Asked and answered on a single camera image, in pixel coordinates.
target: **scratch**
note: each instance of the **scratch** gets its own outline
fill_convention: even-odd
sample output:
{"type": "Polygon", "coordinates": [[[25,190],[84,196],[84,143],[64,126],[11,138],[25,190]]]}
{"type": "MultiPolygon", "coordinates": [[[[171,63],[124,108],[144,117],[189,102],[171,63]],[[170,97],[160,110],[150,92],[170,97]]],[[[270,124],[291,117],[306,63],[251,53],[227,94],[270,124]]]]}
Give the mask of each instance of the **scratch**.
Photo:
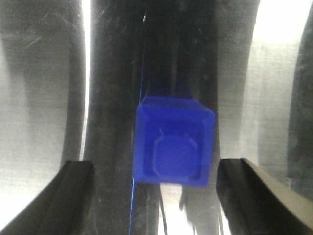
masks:
{"type": "Polygon", "coordinates": [[[107,5],[105,6],[105,8],[104,8],[103,11],[101,12],[101,15],[100,15],[100,16],[102,16],[102,15],[107,11],[108,6],[109,6],[109,4],[107,4],[107,5]]]}
{"type": "Polygon", "coordinates": [[[93,226],[94,226],[94,230],[96,231],[96,234],[99,235],[98,228],[97,228],[97,223],[96,223],[95,212],[93,214],[93,226]]]}
{"type": "Polygon", "coordinates": [[[34,41],[32,41],[30,44],[28,44],[27,46],[25,46],[25,49],[31,47],[33,44],[35,44],[36,42],[38,42],[42,37],[39,36],[37,37],[34,41]]]}
{"type": "Polygon", "coordinates": [[[208,37],[205,36],[205,34],[201,31],[200,28],[198,28],[198,31],[199,31],[206,39],[208,39],[208,37]]]}
{"type": "Polygon", "coordinates": [[[74,28],[76,28],[76,26],[74,24],[72,24],[71,22],[68,22],[64,16],[61,16],[59,13],[54,13],[57,17],[59,17],[61,20],[63,20],[66,24],[69,24],[71,26],[73,26],[74,28]]]}
{"type": "Polygon", "coordinates": [[[111,22],[111,19],[112,19],[112,17],[110,17],[110,18],[107,20],[107,23],[110,23],[110,22],[111,22]]]}
{"type": "Polygon", "coordinates": [[[49,14],[49,12],[47,12],[47,13],[45,14],[45,16],[42,18],[42,21],[48,16],[48,14],[49,14]]]}

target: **blue line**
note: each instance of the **blue line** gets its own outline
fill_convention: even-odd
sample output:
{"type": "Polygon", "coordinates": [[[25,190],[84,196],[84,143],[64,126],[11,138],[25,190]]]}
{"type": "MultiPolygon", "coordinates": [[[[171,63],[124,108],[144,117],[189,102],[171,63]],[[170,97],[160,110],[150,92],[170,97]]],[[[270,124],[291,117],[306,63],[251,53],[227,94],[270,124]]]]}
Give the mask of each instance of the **blue line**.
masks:
{"type": "MultiPolygon", "coordinates": [[[[141,103],[142,99],[142,89],[143,89],[143,82],[144,82],[144,65],[145,65],[145,51],[146,51],[146,15],[147,11],[145,12],[143,18],[143,52],[142,52],[142,64],[141,64],[141,81],[140,81],[140,94],[139,94],[139,104],[141,103]]],[[[132,234],[132,219],[133,219],[133,212],[134,212],[134,201],[135,201],[135,179],[133,178],[132,182],[132,195],[131,195],[131,211],[129,215],[129,230],[128,234],[132,234]]]]}
{"type": "Polygon", "coordinates": [[[132,218],[133,218],[133,211],[134,211],[134,195],[135,195],[135,180],[133,178],[133,182],[132,182],[132,196],[131,196],[131,212],[129,215],[129,230],[128,230],[128,234],[131,235],[132,234],[132,218]]]}
{"type": "Polygon", "coordinates": [[[139,104],[141,103],[142,98],[142,89],[145,73],[145,54],[146,54],[146,38],[143,39],[143,53],[142,53],[142,64],[141,64],[141,81],[140,81],[140,95],[139,95],[139,104]]]}

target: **blue plastic part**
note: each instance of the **blue plastic part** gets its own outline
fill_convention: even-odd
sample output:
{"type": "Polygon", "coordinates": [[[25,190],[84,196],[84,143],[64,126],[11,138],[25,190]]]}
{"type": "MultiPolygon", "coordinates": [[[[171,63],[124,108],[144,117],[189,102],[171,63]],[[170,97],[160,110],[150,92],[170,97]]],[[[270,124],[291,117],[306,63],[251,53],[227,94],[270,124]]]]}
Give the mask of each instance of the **blue plastic part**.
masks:
{"type": "Polygon", "coordinates": [[[137,109],[136,182],[208,183],[215,114],[193,99],[147,96],[137,109]]]}

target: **blue square peg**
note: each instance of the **blue square peg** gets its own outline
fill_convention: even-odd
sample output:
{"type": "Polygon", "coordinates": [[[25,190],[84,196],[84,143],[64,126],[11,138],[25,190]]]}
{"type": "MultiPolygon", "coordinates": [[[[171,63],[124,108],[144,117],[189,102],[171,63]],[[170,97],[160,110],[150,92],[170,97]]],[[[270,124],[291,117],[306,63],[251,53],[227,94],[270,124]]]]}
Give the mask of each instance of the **blue square peg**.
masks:
{"type": "Polygon", "coordinates": [[[193,99],[147,96],[137,109],[134,180],[206,186],[214,122],[193,99]]]}

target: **metal surface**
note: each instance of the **metal surface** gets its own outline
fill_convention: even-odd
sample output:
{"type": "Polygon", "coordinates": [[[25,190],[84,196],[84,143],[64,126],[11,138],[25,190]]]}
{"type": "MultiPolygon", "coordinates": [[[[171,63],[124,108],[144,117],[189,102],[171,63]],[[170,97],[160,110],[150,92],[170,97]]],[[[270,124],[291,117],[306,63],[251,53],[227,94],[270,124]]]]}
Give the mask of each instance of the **metal surface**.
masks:
{"type": "Polygon", "coordinates": [[[217,193],[233,235],[313,234],[313,203],[247,159],[221,159],[217,193]]]}
{"type": "Polygon", "coordinates": [[[0,234],[81,234],[92,188],[92,163],[66,161],[47,187],[0,234]]]}
{"type": "MultiPolygon", "coordinates": [[[[83,157],[95,165],[96,191],[85,234],[128,233],[142,19],[151,2],[91,1],[89,86],[85,4],[0,3],[0,227],[66,159],[83,157]]],[[[137,234],[164,232],[157,219],[160,191],[168,234],[218,234],[220,157],[247,157],[313,199],[311,18],[305,28],[311,3],[181,0],[171,5],[173,15],[186,13],[181,32],[158,29],[170,35],[165,42],[172,45],[166,58],[171,92],[176,79],[186,75],[192,96],[218,111],[215,158],[207,188],[139,185],[137,234]],[[184,49],[189,57],[174,53],[184,49]]],[[[164,1],[159,4],[166,8],[164,1]]]]}

